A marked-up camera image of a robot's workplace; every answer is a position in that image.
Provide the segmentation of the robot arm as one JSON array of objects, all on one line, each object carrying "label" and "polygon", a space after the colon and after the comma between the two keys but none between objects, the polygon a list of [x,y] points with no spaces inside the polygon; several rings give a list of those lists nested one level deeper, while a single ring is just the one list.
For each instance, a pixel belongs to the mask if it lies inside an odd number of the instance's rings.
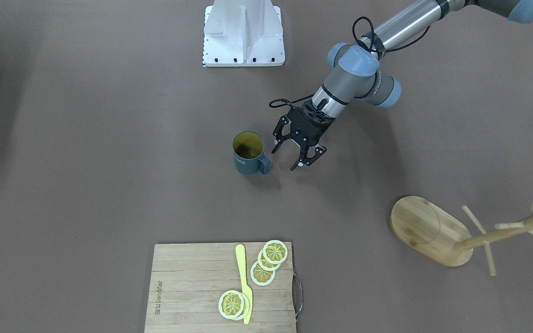
[{"label": "robot arm", "polygon": [[295,101],[275,99],[269,107],[288,106],[273,129],[272,154],[285,141],[294,141],[299,156],[294,167],[312,165],[325,152],[320,137],[353,100],[379,108],[397,103],[402,87],[394,77],[379,70],[379,61],[388,53],[402,50],[423,37],[433,23],[466,6],[478,6],[510,21],[533,23],[533,0],[415,0],[390,19],[361,36],[353,34],[354,43],[335,44],[327,55],[331,72],[312,95]]}]

